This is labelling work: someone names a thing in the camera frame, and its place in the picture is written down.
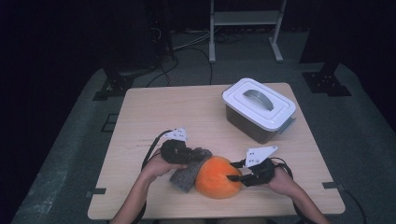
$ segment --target plastic storage container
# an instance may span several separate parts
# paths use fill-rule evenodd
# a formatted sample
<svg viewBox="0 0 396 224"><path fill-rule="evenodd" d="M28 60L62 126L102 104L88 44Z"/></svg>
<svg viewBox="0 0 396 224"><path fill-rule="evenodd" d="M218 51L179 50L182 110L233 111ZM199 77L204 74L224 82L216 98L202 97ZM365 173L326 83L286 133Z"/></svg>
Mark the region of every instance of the plastic storage container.
<svg viewBox="0 0 396 224"><path fill-rule="evenodd" d="M294 122L294 102L251 78L239 80L222 98L227 120L260 144Z"/></svg>

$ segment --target wire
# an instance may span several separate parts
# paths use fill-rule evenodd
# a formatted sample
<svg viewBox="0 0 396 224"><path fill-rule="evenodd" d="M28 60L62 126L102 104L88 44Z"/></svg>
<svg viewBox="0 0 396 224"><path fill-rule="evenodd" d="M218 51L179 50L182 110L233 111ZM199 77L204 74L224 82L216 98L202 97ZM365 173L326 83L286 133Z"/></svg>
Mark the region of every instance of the wire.
<svg viewBox="0 0 396 224"><path fill-rule="evenodd" d="M280 159L279 157L271 157L270 159L271 159L271 160L273 160L273 159L275 159L275 160L280 160L280 161L283 161L283 163L286 164L286 162L285 162L283 159Z"/></svg>
<svg viewBox="0 0 396 224"><path fill-rule="evenodd" d="M150 158L148 159L147 163L149 163L149 161L151 161L151 159L153 159L154 157L156 157L156 156L158 156L158 155L161 155L161 152L152 155L152 157L150 157Z"/></svg>
<svg viewBox="0 0 396 224"><path fill-rule="evenodd" d="M204 34L203 36L200 36L200 37L198 37L198 38L196 38L196 39L190 41L190 42L187 43L187 44L184 44L184 45L181 45L181 46L178 46L178 47L174 47L173 50L183 49L183 48L186 48L186 47L189 47L189 46L198 44L198 43L200 43L200 42L202 42L202 41L208 39L209 36L210 36L210 33L207 31L206 34Z"/></svg>
<svg viewBox="0 0 396 224"><path fill-rule="evenodd" d="M174 56L173 57L174 59L175 59L175 61L176 61L176 63L175 63L175 65L174 66L172 66L169 70L167 70L167 71L164 71L162 68L162 70L163 70L163 72L161 73L161 74L159 74L158 76L156 76L155 78L153 78L147 85L146 85L146 88L148 88L149 87L149 85L151 85L151 83L155 80L155 79L157 79L158 77L161 77L161 76L163 76L163 75L165 75L166 76L166 80L167 80L167 85L169 85L169 83L170 83L170 77L168 76L168 72L170 72L170 71L172 71L174 68L176 68L177 67L177 65L178 65L178 58L176 57L176 56Z"/></svg>
<svg viewBox="0 0 396 224"><path fill-rule="evenodd" d="M221 45L231 45L234 44L236 42L242 41L245 39L244 34L241 32L240 33L241 37L238 37L236 35L230 35L230 34L224 34L224 33L219 33L218 35L216 35L215 37L215 41L217 44L221 44Z"/></svg>
<svg viewBox="0 0 396 224"><path fill-rule="evenodd" d="M163 133L160 133L160 135L158 135L158 137L156 137L155 139L154 139L154 142L151 144L151 147L148 149L148 154L146 154L146 158L143 160L143 162L142 162L142 170L143 170L143 168L148 164L148 162L149 162L149 157L150 157L150 155L151 155L151 153L152 153L152 150L155 148L155 146L157 146L157 143L160 141L160 138L164 135L164 134L166 134L166 133L170 133L170 132L172 132L172 130L167 130L167 131L165 131L165 132L163 132Z"/></svg>
<svg viewBox="0 0 396 224"><path fill-rule="evenodd" d="M160 40L161 39L161 36L162 36L162 32L161 32L161 30L160 29L158 29L158 28L150 28L151 30L154 30L154 31L158 31L158 37L157 37L157 40Z"/></svg>
<svg viewBox="0 0 396 224"><path fill-rule="evenodd" d="M344 188L343 185L339 185L341 186L341 188L338 188L338 190L344 191L347 195L349 195L349 197L352 198L352 200L355 202L355 204L359 207L359 209L361 210L361 216L363 218L363 223L367 224L367 216L366 213L364 212L363 208L361 207L361 204L359 203L359 201L355 198L355 196L353 196L353 194Z"/></svg>
<svg viewBox="0 0 396 224"><path fill-rule="evenodd" d="M210 67L209 85L212 85L212 79L213 79L213 66L212 66L212 63L209 61L209 57L208 57L208 56L206 55L206 53L205 53L203 50L201 50L201 49L196 49L196 48L186 48L186 49L198 50L198 51L200 51L201 53L204 54L204 56L205 56L206 59L207 59L207 62L209 63L209 67Z"/></svg>
<svg viewBox="0 0 396 224"><path fill-rule="evenodd" d="M206 34L208 31L206 31L206 30L184 30L184 31L179 31L179 32L182 33L182 34L186 34L186 35L200 36L201 33L205 33Z"/></svg>

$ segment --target gray carpet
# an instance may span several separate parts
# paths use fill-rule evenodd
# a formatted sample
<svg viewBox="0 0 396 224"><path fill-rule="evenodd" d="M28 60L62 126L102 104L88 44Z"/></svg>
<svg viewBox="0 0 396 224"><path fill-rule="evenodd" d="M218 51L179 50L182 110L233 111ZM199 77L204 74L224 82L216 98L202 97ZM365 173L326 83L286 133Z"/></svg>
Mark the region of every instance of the gray carpet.
<svg viewBox="0 0 396 224"><path fill-rule="evenodd" d="M175 53L177 66L158 77L150 87L232 84L242 77L260 82L287 82L291 85L308 125L318 143L335 182L342 184L359 201L368 223L394 223L396 220L396 135L362 89L358 78L343 65L335 75L352 96L329 97L311 93L302 72L318 71L321 63L299 64L307 33L281 32L278 45L283 63L275 61L268 43L270 34L244 35L243 40L216 45L217 61L210 65L205 55L207 42ZM173 35L174 46L197 38ZM163 69L176 64L163 60ZM158 69L138 77L133 88L146 87L163 71ZM105 223L89 220L90 192L100 174L111 133L101 132L108 114L118 113L122 97L93 101L106 75L92 74L61 130L30 193L13 223ZM333 223L362 223L361 211L341 192L346 211L329 216ZM297 217L274 217L279 224L298 221Z"/></svg>

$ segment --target cable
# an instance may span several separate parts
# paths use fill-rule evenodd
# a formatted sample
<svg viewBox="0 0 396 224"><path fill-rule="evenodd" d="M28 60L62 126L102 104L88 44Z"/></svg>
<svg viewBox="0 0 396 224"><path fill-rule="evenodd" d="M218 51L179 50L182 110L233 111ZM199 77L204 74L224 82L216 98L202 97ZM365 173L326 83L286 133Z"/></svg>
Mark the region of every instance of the cable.
<svg viewBox="0 0 396 224"><path fill-rule="evenodd" d="M155 146L157 146L157 143L160 141L160 138L161 138L164 134L170 133L170 132L172 132L172 130L167 130L167 131L165 131L165 132L163 132L163 133L160 133L160 135L158 135L158 137L156 137L156 138L154 139L154 142L151 144L151 147L148 149L148 154L146 154L146 157L145 157L145 159L144 159L143 162L142 162L142 170L143 170L143 168L145 168L145 166L148 164L148 162L149 162L149 157L150 157L152 151L154 150Z"/></svg>
<svg viewBox="0 0 396 224"><path fill-rule="evenodd" d="M207 33L208 31L205 30L185 30L185 31L180 31L180 33L182 34L186 34L186 35L195 35L195 36L199 36L200 33Z"/></svg>
<svg viewBox="0 0 396 224"><path fill-rule="evenodd" d="M347 195L349 195L349 197L355 202L355 204L356 204L356 205L359 207L359 209L361 210L361 216L362 216L362 218L363 218L363 223L364 223L364 224L367 224L367 216L366 216L366 213L364 212L363 207L361 207L361 204L360 204L359 201L355 198L355 196L353 196L353 194L352 194L349 190L347 190L347 189L344 187L344 185L342 185L342 184L337 185L337 189L338 189L339 191L344 191Z"/></svg>
<svg viewBox="0 0 396 224"><path fill-rule="evenodd" d="M270 159L271 160L280 160L280 161L283 161L283 163L286 164L286 162L283 159L280 159L279 157L271 157Z"/></svg>
<svg viewBox="0 0 396 224"><path fill-rule="evenodd" d="M238 0L236 0L236 1L233 3L233 9L232 9L232 11L234 10L235 5L236 5L237 2L238 2ZM230 6L230 4L231 4L231 0L228 1L227 6L226 6L226 8L225 8L225 11L228 11L228 7ZM216 29L216 30L214 31L214 33L217 33L217 32L221 29L221 27L222 27L222 26L220 26L218 29ZM202 42L202 41L208 39L208 38L210 37L210 32L208 32L208 31L205 31L205 32L206 32L205 35L203 35L203 36L201 36L201 37L198 37L197 39L192 40L191 42L189 42L189 43L187 43L187 44L184 44L184 45L182 45L182 46L174 47L173 50L183 49L183 48L186 48L186 47L189 47L189 46L198 44L199 42Z"/></svg>
<svg viewBox="0 0 396 224"><path fill-rule="evenodd" d="M209 61L209 57L208 57L208 56L206 55L206 53L205 53L203 50L201 50L201 49L196 49L196 48L187 48L187 49L198 50L198 51L200 51L201 53L203 53L203 54L205 55L205 57L206 57L206 59L207 59L207 62L209 63L209 67L210 67L209 85L212 85L212 79L213 79L213 66L212 66L212 63Z"/></svg>
<svg viewBox="0 0 396 224"><path fill-rule="evenodd" d="M153 159L154 157L156 157L156 156L158 156L158 155L161 155L161 152L152 155L152 157L150 157L150 158L148 159L148 162L147 162L147 163L149 163L149 161L151 161L151 159Z"/></svg>
<svg viewBox="0 0 396 224"><path fill-rule="evenodd" d="M170 77L168 76L168 72L170 72L170 71L172 71L174 68L176 68L177 67L177 65L178 65L178 58L176 57L176 56L174 56L174 59L175 59L175 61L176 61L176 63L175 63L175 65L174 66L172 66L169 70L167 70L167 71L164 71L162 68L162 70L163 70L163 72L161 73L161 74L159 74L158 76L156 76L155 78L153 78L147 85L146 85L146 88L148 88L149 87L149 85L155 80L155 79L157 79L158 77L161 77L161 76L163 76L163 75L166 75L166 80L167 80L167 82L168 82L168 84L167 85L169 85L169 83L170 83Z"/></svg>
<svg viewBox="0 0 396 224"><path fill-rule="evenodd" d="M216 35L215 37L215 41L217 44L221 44L221 45L231 45L234 44L236 42L242 41L245 39L244 34L241 32L240 33L241 37L238 37L236 35L230 35L230 34L224 34L224 33L219 33L218 35Z"/></svg>
<svg viewBox="0 0 396 224"><path fill-rule="evenodd" d="M157 40L160 40L160 39L161 39L161 37L162 37L162 32L161 32L160 29L158 29L158 28L150 28L150 30L152 30L152 31L157 31L157 32L158 32Z"/></svg>

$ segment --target metal shelf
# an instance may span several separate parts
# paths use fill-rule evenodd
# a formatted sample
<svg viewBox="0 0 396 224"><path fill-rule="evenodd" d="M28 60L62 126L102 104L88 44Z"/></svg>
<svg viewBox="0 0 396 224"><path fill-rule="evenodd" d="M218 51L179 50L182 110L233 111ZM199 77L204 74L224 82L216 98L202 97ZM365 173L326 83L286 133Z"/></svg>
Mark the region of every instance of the metal shelf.
<svg viewBox="0 0 396 224"><path fill-rule="evenodd" d="M278 10L215 12L214 25L263 25L276 24Z"/></svg>

